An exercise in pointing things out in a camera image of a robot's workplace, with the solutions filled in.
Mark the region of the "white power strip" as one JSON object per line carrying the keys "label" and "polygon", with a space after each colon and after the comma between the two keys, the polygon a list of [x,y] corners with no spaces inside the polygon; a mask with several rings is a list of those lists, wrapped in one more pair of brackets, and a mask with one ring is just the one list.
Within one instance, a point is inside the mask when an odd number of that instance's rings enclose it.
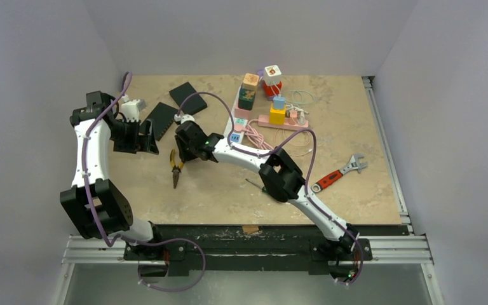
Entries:
{"label": "white power strip", "polygon": [[235,110],[238,108],[240,89],[241,87],[236,90],[233,105],[230,107],[231,116],[227,120],[227,124],[223,132],[223,136],[225,136],[225,138],[237,144],[241,144],[243,142],[243,139],[245,138],[245,127],[249,122],[249,119],[237,117],[235,114]]}

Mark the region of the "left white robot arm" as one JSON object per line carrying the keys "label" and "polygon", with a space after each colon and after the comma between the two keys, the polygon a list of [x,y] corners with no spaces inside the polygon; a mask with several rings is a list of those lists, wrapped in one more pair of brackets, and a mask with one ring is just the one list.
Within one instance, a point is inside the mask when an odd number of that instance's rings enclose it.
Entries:
{"label": "left white robot arm", "polygon": [[86,106],[73,110],[70,122],[78,143],[77,165],[71,188],[60,193],[60,203],[85,239],[115,238],[139,241],[139,251],[149,260],[162,256],[164,243],[154,236],[154,226],[134,217],[131,205],[109,174],[109,147],[114,152],[158,154],[153,121],[140,131],[142,99],[122,96],[122,104],[107,93],[86,94]]}

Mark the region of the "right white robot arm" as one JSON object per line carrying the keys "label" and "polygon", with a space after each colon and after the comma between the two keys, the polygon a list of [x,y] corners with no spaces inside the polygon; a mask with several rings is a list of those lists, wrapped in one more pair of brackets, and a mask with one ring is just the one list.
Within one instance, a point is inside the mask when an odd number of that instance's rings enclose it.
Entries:
{"label": "right white robot arm", "polygon": [[359,232],[313,194],[302,170],[283,148],[267,151],[235,144],[218,133],[207,135],[194,121],[178,124],[175,141],[184,161],[229,163],[258,174],[274,200],[290,203],[312,221],[332,244],[336,257],[345,259],[363,250]]}

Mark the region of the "red handled adjustable wrench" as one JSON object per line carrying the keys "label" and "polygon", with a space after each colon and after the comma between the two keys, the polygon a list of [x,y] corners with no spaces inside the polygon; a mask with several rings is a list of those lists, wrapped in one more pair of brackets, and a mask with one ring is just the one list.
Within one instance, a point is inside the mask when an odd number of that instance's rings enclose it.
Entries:
{"label": "red handled adjustable wrench", "polygon": [[367,167],[367,163],[361,162],[361,159],[364,159],[364,155],[353,154],[350,157],[349,161],[343,167],[337,169],[334,172],[327,174],[326,176],[316,181],[311,186],[311,190],[314,193],[319,193],[325,188],[331,186],[336,181],[338,181],[341,177],[346,175],[348,172],[357,171],[358,173],[361,173],[362,170]]}

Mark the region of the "yellow handled pliers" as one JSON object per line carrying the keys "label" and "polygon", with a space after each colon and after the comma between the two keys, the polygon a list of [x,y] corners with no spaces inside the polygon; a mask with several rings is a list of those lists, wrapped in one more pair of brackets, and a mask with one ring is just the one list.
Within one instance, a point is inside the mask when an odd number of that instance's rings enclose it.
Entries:
{"label": "yellow handled pliers", "polygon": [[172,149],[170,153],[170,165],[172,167],[172,185],[173,188],[176,189],[184,163],[181,161],[177,162],[175,149]]}

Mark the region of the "black ribbed box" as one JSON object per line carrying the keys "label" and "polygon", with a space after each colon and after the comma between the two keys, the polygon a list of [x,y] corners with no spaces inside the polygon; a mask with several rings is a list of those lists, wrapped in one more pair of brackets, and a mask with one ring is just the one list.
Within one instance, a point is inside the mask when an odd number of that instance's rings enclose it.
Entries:
{"label": "black ribbed box", "polygon": [[146,117],[146,120],[140,125],[140,133],[146,134],[148,131],[147,120],[152,121],[152,133],[157,141],[165,135],[171,125],[174,123],[174,116],[177,113],[177,109],[159,102],[151,113]]}

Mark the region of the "green handled screwdriver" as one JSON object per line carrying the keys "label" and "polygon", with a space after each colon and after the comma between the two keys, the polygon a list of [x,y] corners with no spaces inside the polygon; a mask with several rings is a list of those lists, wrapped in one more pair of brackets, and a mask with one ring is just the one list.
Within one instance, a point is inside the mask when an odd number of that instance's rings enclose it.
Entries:
{"label": "green handled screwdriver", "polygon": [[260,186],[258,183],[255,183],[253,181],[251,181],[250,179],[245,179],[248,183],[250,183],[251,185],[259,188],[263,193],[267,193],[267,190],[264,186]]}

